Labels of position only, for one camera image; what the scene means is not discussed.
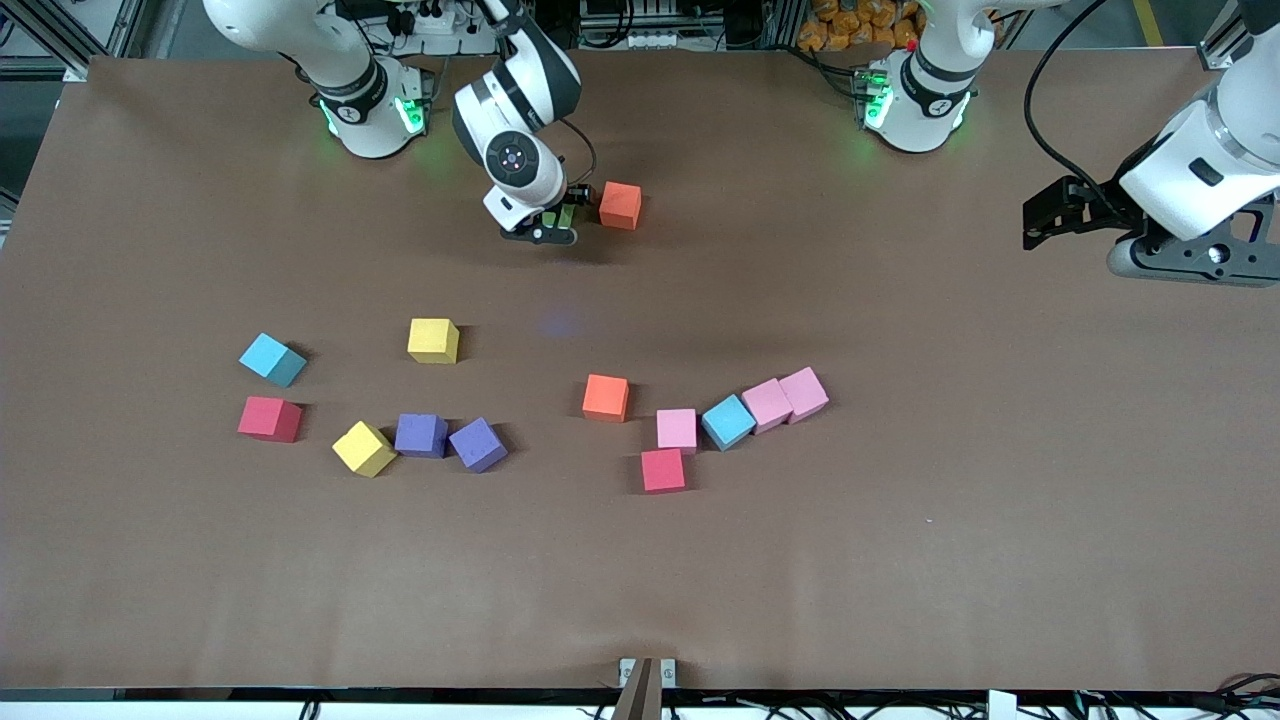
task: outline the cube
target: cube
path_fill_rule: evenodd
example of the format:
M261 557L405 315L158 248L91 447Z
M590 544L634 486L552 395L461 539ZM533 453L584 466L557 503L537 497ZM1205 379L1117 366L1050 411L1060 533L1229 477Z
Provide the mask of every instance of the cube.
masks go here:
M241 424L236 432L268 442L293 442L302 427L302 407L279 397L255 397L244 401Z
M298 377L306 364L301 355L266 333L259 333L241 355L241 365L280 387L293 384L293 378Z
M721 451L733 447L754 427L755 419L736 395L726 397L719 405L703 413L703 429L712 436L712 441Z
M408 324L408 354L419 363L457 363L458 328L445 318L413 318Z
M387 442L378 428L365 421L356 423L347 434L338 438L333 443L333 451L352 473L366 478L378 475L388 462L396 460L392 443Z
M787 402L791 404L794 413L787 419L788 424L804 420L809 415L822 410L829 401L827 391L822 388L822 383L818 382L818 375L813 372L813 368L805 368L778 382L782 384L782 392L787 395Z
M582 397L582 416L603 423L625 423L630 393L631 386L623 378L588 375L586 396Z
M658 447L675 448L685 455L698 451L698 411L686 407L681 410L658 411Z
M742 402L755 418L755 434L771 430L791 418L791 402L777 379L765 380L744 392Z
M685 489L685 460L678 448L649 450L640 454L645 492Z
M449 436L449 445L472 473L484 473L507 456L507 448L484 418L477 418Z
M600 193L600 224L623 231L636 229L640 222L640 188L621 182L605 182Z
M449 425L439 415L404 413L396 425L396 452L408 457L444 457Z

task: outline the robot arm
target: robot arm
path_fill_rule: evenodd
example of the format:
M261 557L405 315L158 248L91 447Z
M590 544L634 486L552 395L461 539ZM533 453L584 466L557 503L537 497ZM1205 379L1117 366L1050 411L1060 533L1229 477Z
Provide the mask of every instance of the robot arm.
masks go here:
M1117 275L1263 287L1280 281L1267 242L1280 190L1280 3L1242 0L1253 44L1102 183L1065 177L1023 205L1023 247L1066 232L1128 233L1107 256ZM1238 213L1248 237L1233 233Z
M361 158L392 155L426 129L417 68L375 58L355 23L320 14L328 0L205 0L228 40L293 60L320 97L329 131Z
M928 26L914 50L895 50L872 63L878 96L859 120L899 150L928 152L964 120L970 88L996 42L986 10L1048 8L1066 0L920 0Z
M508 237L518 237L518 228L564 197L564 169L534 133L577 108L582 81L520 0L483 3L499 42L513 53L458 90L453 129L494 183L485 208Z

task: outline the blue cube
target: blue cube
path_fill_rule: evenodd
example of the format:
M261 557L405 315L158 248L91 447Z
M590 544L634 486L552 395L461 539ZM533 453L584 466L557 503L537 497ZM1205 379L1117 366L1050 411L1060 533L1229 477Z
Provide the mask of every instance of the blue cube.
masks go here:
M484 473L507 456L507 448L498 439L498 433L493 432L484 418L449 436L449 445L472 473Z
M404 413L396 425L396 452L410 457L444 457L449 425L439 415Z
M261 333L241 355L241 365L262 375L280 387L289 387L307 361L283 342Z
M703 413L703 428L721 451L733 447L754 427L755 418L736 395L726 397L719 405Z

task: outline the yellow line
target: yellow line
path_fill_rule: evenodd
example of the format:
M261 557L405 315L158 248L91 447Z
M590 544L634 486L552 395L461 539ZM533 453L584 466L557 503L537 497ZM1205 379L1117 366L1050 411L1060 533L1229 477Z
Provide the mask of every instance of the yellow line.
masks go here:
M1160 24L1156 23L1156 13L1151 9L1151 0L1133 0L1133 12L1138 14L1138 24L1142 27L1142 37L1147 41L1147 47L1161 47L1165 38L1160 36Z

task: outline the yellow cube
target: yellow cube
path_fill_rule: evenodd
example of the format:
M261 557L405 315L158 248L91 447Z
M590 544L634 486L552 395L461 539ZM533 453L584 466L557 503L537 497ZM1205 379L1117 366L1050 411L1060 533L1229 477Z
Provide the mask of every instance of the yellow cube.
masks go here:
M408 324L408 354L419 363L457 363L458 328L444 318L413 318Z
M351 468L352 473L372 478L396 460L396 450L383 433L369 423L360 421L347 434L333 443L333 451Z

